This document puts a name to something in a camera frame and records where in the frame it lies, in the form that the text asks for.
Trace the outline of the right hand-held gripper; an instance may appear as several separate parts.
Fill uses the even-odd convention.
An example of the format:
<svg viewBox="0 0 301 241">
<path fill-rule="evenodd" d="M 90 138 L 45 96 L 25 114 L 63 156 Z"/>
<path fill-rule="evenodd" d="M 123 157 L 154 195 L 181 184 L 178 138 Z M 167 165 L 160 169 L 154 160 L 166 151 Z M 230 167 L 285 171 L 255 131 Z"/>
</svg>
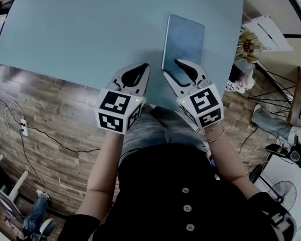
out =
<svg viewBox="0 0 301 241">
<path fill-rule="evenodd" d="M 184 59 L 175 59 L 174 63 L 193 81 L 181 84 L 170 72 L 163 72 L 183 113 L 201 130 L 221 121 L 224 118 L 222 100 L 216 85 L 208 81 L 204 68 Z"/>
</svg>

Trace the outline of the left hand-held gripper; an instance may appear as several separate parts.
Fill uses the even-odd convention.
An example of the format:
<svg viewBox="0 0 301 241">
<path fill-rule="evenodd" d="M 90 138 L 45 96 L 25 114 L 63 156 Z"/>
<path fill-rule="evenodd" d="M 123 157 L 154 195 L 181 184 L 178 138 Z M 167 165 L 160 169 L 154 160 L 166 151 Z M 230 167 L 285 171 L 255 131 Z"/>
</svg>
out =
<svg viewBox="0 0 301 241">
<path fill-rule="evenodd" d="M 126 134 L 141 115 L 151 67 L 147 63 L 119 69 L 107 88 L 101 89 L 95 114 L 98 127 Z"/>
</svg>

